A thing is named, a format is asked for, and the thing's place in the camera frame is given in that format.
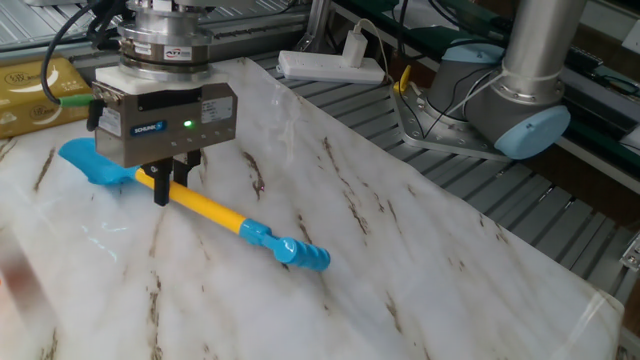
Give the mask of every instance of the blue handle grip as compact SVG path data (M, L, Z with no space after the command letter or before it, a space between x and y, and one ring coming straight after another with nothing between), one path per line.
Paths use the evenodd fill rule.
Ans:
M251 219L242 223L239 235L249 244L271 249L276 260L284 264L324 271L331 263L327 250L291 238L275 237L269 227Z

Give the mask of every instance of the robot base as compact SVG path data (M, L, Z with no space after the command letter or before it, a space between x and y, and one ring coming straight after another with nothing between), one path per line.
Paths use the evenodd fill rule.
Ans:
M400 114L398 124L403 131L403 140L407 144L481 159L511 161L466 121L443 115L433 125L440 113L431 107L424 96L416 95L412 89L403 92L404 102L393 87L390 91L391 98L395 101L396 111Z

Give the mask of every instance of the green cable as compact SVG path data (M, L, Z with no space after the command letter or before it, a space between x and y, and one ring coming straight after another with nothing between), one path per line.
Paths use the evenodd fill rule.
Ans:
M60 106L63 108L89 106L93 100L93 94L65 96L60 98Z

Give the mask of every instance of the power strip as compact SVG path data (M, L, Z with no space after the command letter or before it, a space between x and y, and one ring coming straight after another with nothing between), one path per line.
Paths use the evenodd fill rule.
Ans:
M281 51L278 61L278 72L291 80L380 84L385 75L371 58L362 59L362 65L355 68L348 66L342 55Z

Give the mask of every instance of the yellow package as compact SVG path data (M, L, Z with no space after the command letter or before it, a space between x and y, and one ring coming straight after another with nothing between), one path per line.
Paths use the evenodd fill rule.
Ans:
M41 66L37 61L0 68L0 139L87 118L87 107L63 109L47 99L40 82ZM64 58L51 60L47 83L57 98L91 93Z

